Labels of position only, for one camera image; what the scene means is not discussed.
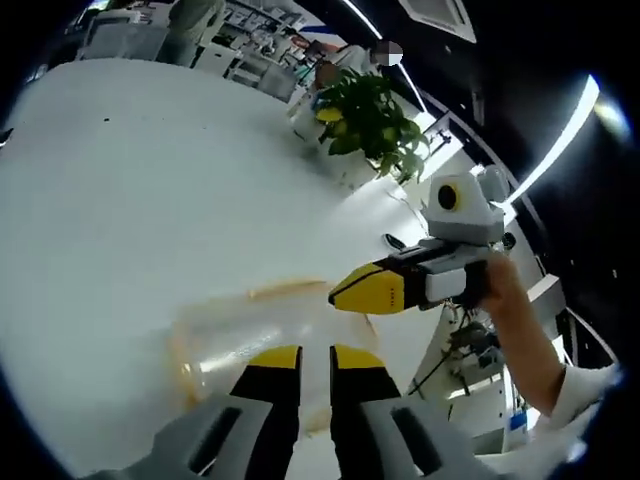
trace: ceiling light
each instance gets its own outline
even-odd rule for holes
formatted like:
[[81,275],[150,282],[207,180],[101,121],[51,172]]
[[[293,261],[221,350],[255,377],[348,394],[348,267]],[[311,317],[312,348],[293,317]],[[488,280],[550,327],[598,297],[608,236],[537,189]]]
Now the ceiling light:
[[484,165],[482,165],[482,164],[480,164],[480,163],[479,163],[479,164],[477,164],[477,165],[474,165],[474,167],[473,167],[471,170],[469,170],[469,173],[470,173],[471,175],[473,175],[474,177],[477,177],[477,176],[478,176],[478,175],[480,175],[482,172],[484,172]]
[[602,126],[611,134],[621,140],[631,137],[629,120],[615,101],[600,99],[593,107],[593,111],[602,122]]
[[369,30],[373,32],[378,40],[382,40],[382,34],[380,33],[380,31],[375,27],[373,23],[371,23],[371,20],[369,20],[358,7],[351,3],[350,0],[342,0],[342,3],[349,7],[353,11],[353,13],[355,13],[360,18],[360,20],[362,20],[364,24],[369,27]]
[[562,130],[562,133],[553,144],[551,150],[545,155],[540,164],[531,172],[527,179],[516,189],[515,192],[507,199],[506,203],[512,203],[524,192],[526,192],[533,183],[540,178],[540,176],[546,172],[551,165],[558,159],[560,154],[567,148],[567,145],[571,143],[571,140],[576,136],[578,131],[582,128],[582,125],[587,121],[591,110],[598,99],[600,89],[598,84],[591,75],[587,78],[587,83],[578,102],[578,106],[574,110],[569,122]]

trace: yellow tape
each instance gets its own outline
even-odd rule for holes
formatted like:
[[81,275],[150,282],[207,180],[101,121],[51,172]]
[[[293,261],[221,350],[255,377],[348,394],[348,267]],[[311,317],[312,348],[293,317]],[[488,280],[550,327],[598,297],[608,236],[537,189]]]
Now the yellow tape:
[[384,363],[374,354],[347,345],[334,345],[338,368],[384,368]]
[[296,368],[298,348],[301,347],[298,345],[288,345],[286,347],[276,347],[266,350],[253,357],[249,365],[254,367]]

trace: green leaves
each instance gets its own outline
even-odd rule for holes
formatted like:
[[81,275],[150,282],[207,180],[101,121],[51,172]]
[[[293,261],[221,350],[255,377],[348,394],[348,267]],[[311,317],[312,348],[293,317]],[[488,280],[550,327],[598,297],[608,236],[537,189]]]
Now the green leaves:
[[379,162],[379,176],[399,171],[401,182],[424,170],[425,159],[415,150],[421,143],[429,145],[429,140],[393,100],[389,79],[343,69],[340,80],[320,92],[320,104],[342,113],[342,120],[327,122],[321,137],[333,139],[330,155],[361,149],[368,159]]

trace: hand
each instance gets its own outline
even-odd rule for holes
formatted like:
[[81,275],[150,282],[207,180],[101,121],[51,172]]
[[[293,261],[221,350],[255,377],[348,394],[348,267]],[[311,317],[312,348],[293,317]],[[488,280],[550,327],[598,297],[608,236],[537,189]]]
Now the hand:
[[520,283],[515,264],[504,254],[493,253],[487,260],[489,294],[480,306],[491,316],[505,313],[529,301],[527,292]]

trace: human arm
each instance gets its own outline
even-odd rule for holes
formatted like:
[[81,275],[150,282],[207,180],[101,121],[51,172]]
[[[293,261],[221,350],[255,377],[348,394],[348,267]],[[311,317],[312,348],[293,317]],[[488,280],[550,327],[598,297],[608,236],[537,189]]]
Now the human arm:
[[491,316],[509,372],[525,400],[550,416],[562,388],[564,366],[535,318],[513,262],[494,254],[487,272],[490,293],[481,306]]
[[215,13],[214,15],[214,21],[213,21],[213,25],[211,25],[209,32],[213,33],[213,36],[215,36],[220,29],[222,28],[222,25],[224,24],[224,9],[226,7],[226,2],[224,0],[220,0],[216,3],[214,10]]

